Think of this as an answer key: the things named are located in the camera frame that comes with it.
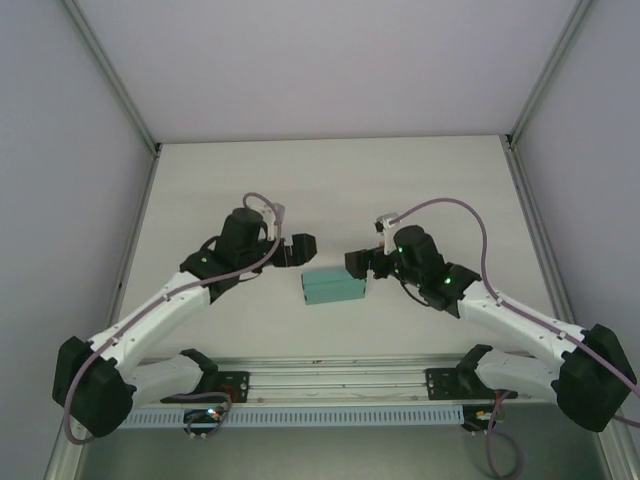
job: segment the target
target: teal block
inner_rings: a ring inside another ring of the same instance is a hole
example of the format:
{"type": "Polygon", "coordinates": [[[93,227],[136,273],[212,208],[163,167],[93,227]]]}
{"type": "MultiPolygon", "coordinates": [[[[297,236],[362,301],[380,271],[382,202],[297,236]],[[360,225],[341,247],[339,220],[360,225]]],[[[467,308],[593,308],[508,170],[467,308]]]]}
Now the teal block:
{"type": "Polygon", "coordinates": [[[344,267],[311,270],[302,274],[307,305],[364,298],[367,281],[352,278],[344,267]]]}

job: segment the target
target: white table surface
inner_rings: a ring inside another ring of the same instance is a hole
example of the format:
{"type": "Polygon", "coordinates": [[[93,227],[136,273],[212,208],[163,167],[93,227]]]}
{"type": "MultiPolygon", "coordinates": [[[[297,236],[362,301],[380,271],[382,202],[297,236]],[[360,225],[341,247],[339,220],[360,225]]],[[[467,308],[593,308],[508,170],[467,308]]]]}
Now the white table surface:
{"type": "MultiPolygon", "coordinates": [[[[150,358],[197,348],[211,357],[372,357],[462,354],[476,343],[519,350],[500,336],[411,301],[395,280],[370,279],[366,298],[306,306],[300,274],[343,265],[371,248],[373,222],[438,196],[473,205],[489,231],[489,274],[508,295],[552,312],[497,136],[164,145],[121,315],[153,295],[247,191],[287,207],[285,235],[316,236],[302,268],[268,268],[178,327],[150,358]]],[[[448,261],[479,271],[480,232],[453,205],[407,219],[448,261]]]]}

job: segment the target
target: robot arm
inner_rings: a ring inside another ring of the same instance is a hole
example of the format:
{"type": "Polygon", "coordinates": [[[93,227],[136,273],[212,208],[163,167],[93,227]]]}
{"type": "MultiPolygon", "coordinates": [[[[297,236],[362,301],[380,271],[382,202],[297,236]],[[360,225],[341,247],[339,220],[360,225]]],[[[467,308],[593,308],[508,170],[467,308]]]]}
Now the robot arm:
{"type": "Polygon", "coordinates": [[[366,278],[372,270],[376,279],[395,277],[402,284],[415,287],[428,306],[493,330],[534,357],[509,355],[478,345],[456,369],[460,388],[532,395],[557,403],[584,428],[602,431],[630,390],[565,336],[590,347],[635,383],[636,377],[615,334],[601,325],[585,330],[564,323],[500,292],[496,299],[479,274],[445,262],[430,235],[417,225],[399,228],[396,217],[389,214],[376,222],[385,246],[345,254],[345,267],[351,276],[366,278]],[[527,315],[541,322],[529,321],[527,315]],[[560,333],[552,333],[545,323],[560,333]]]}
{"type": "Polygon", "coordinates": [[[65,408],[70,401],[70,414],[94,437],[102,437],[134,407],[176,394],[211,392],[217,366],[195,350],[163,362],[139,363],[157,342],[236,286],[238,272],[260,273],[269,254],[268,263],[275,267],[299,266],[315,256],[313,236],[293,235],[293,244],[286,246],[276,235],[284,207],[271,206],[235,209],[220,236],[189,255],[145,304],[87,342],[67,340],[58,353],[54,400],[65,408]]]}

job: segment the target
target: purple cable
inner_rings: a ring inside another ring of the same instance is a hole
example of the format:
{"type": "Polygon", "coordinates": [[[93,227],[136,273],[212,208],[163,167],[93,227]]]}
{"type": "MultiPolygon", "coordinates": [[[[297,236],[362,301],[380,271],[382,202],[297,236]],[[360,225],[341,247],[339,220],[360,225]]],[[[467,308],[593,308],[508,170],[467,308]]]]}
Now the purple cable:
{"type": "MultiPolygon", "coordinates": [[[[481,272],[481,275],[482,275],[482,281],[483,281],[485,287],[487,287],[487,290],[488,290],[489,294],[494,298],[494,300],[498,300],[500,298],[500,296],[498,295],[496,290],[493,288],[493,286],[489,282],[489,276],[487,274],[487,249],[488,249],[488,246],[489,246],[488,245],[489,244],[489,238],[487,236],[487,227],[485,226],[484,221],[482,220],[482,218],[480,217],[478,212],[471,205],[469,205],[466,202],[463,202],[462,200],[458,200],[457,198],[448,198],[448,197],[434,198],[434,199],[431,199],[431,200],[427,200],[426,202],[423,202],[423,203],[421,203],[419,205],[416,205],[413,208],[410,208],[409,210],[404,212],[402,215],[394,218],[392,221],[390,221],[390,223],[391,224],[398,223],[400,220],[408,217],[412,213],[415,213],[415,212],[417,212],[418,210],[420,210],[422,208],[428,207],[430,205],[435,205],[437,203],[453,203],[455,205],[459,205],[459,206],[465,208],[469,213],[471,213],[471,215],[473,215],[473,217],[478,222],[478,225],[480,226],[480,231],[482,232],[482,253],[480,255],[480,272],[481,272]]],[[[636,397],[640,398],[640,387],[638,387],[638,385],[634,384],[620,370],[618,370],[616,367],[611,365],[611,363],[609,363],[605,358],[603,358],[601,355],[596,353],[589,346],[587,346],[584,343],[582,343],[576,337],[574,337],[574,336],[572,336],[572,335],[570,335],[570,334],[568,334],[566,332],[563,332],[558,327],[556,327],[556,326],[554,326],[554,325],[552,325],[550,323],[545,322],[544,320],[536,317],[535,315],[531,315],[530,313],[525,312],[524,310],[518,308],[517,306],[515,306],[515,305],[513,305],[513,304],[511,304],[511,303],[509,303],[507,301],[503,300],[502,301],[502,305],[505,306],[506,308],[508,308],[509,310],[511,310],[512,312],[517,313],[521,317],[532,321],[536,325],[539,325],[539,326],[541,326],[543,328],[546,328],[547,330],[549,330],[550,332],[554,333],[555,335],[564,335],[564,338],[567,341],[569,341],[572,344],[574,344],[576,347],[581,349],[583,352],[585,352],[587,355],[589,355],[591,358],[593,358],[596,362],[598,362],[604,368],[609,370],[609,372],[611,372],[622,383],[624,383],[625,386],[627,386],[629,388],[629,390],[631,390],[635,394],[636,397]]],[[[618,420],[618,421],[623,421],[624,420],[624,423],[626,425],[630,425],[632,427],[640,428],[640,422],[635,422],[633,420],[627,420],[627,419],[624,419],[623,417],[618,417],[618,416],[615,416],[614,418],[616,420],[618,420]]]]}
{"type": "Polygon", "coordinates": [[[516,441],[516,439],[511,435],[509,435],[508,433],[499,432],[495,430],[496,416],[498,415],[498,412],[502,408],[502,402],[504,402],[504,400],[509,396],[510,393],[511,392],[509,391],[504,392],[502,396],[498,398],[498,400],[496,400],[496,404],[493,407],[493,412],[491,412],[491,417],[489,418],[487,439],[485,440],[485,443],[484,443],[484,451],[487,455],[487,462],[489,463],[489,468],[491,469],[491,472],[496,476],[496,478],[499,478],[500,480],[516,480],[520,478],[520,475],[522,475],[522,472],[524,471],[524,467],[525,467],[524,452],[520,444],[516,441]],[[516,446],[516,451],[517,451],[516,469],[513,473],[509,475],[502,475],[500,472],[498,472],[495,462],[493,461],[493,452],[491,450],[491,439],[494,435],[500,435],[508,439],[510,442],[512,442],[516,446]]]}
{"type": "Polygon", "coordinates": [[[114,345],[119,338],[121,338],[129,329],[131,329],[136,323],[142,320],[147,314],[149,314],[152,310],[157,308],[163,302],[171,300],[171,298],[174,295],[177,295],[181,292],[184,292],[185,290],[189,290],[194,287],[204,287],[212,283],[220,282],[222,280],[228,280],[230,278],[239,277],[240,275],[249,273],[252,270],[255,270],[256,268],[259,268],[265,263],[267,263],[269,259],[273,256],[273,254],[276,252],[276,250],[278,249],[278,246],[280,245],[280,240],[282,239],[282,220],[283,219],[280,217],[280,213],[278,209],[276,209],[275,205],[269,199],[267,199],[263,195],[256,192],[249,192],[245,194],[245,196],[242,198],[242,204],[245,207],[248,207],[247,200],[251,197],[254,197],[254,198],[257,198],[258,200],[263,201],[276,216],[276,220],[275,220],[276,240],[273,243],[273,246],[271,247],[271,249],[267,252],[267,254],[264,257],[262,257],[260,260],[255,262],[253,265],[242,268],[235,272],[225,273],[224,275],[218,275],[217,277],[207,278],[206,280],[198,280],[197,282],[191,282],[191,283],[182,285],[178,288],[175,288],[174,290],[171,290],[169,293],[167,293],[166,295],[167,300],[165,300],[165,297],[156,298],[153,302],[151,302],[145,308],[140,310],[136,315],[134,315],[131,320],[129,320],[126,324],[124,324],[124,326],[120,330],[118,330],[118,332],[116,332],[111,339],[107,340],[104,343],[104,345],[102,345],[95,352],[93,352],[93,354],[91,354],[91,356],[82,364],[82,366],[76,372],[75,376],[73,377],[73,380],[71,381],[71,385],[69,386],[67,397],[65,398],[62,425],[63,425],[64,433],[67,439],[69,440],[69,442],[71,442],[74,445],[85,445],[89,443],[91,440],[93,440],[93,437],[80,439],[73,434],[71,430],[71,403],[73,401],[73,397],[76,393],[76,390],[78,389],[78,384],[82,380],[83,375],[87,372],[87,370],[93,364],[93,362],[95,362],[96,359],[100,357],[102,353],[104,353],[109,347],[114,345]]]}

